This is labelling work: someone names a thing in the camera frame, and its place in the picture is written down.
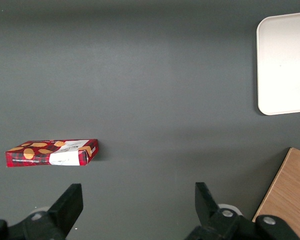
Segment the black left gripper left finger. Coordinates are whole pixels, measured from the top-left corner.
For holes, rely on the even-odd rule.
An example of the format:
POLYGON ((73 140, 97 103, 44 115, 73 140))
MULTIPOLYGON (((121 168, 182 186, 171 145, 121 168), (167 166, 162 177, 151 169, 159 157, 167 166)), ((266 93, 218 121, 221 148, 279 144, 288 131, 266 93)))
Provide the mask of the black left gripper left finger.
POLYGON ((0 240, 65 240, 83 207, 82 185, 71 184, 48 210, 35 211, 12 226, 0 219, 0 240))

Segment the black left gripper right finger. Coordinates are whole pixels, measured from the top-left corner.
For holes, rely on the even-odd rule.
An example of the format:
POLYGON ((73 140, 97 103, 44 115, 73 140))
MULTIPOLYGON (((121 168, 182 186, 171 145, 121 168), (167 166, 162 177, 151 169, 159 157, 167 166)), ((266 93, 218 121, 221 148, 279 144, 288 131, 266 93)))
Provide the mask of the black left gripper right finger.
POLYGON ((228 207, 219 207, 204 182, 195 184, 195 210, 200 225, 187 240, 298 240, 283 219, 260 215, 254 222, 228 207))

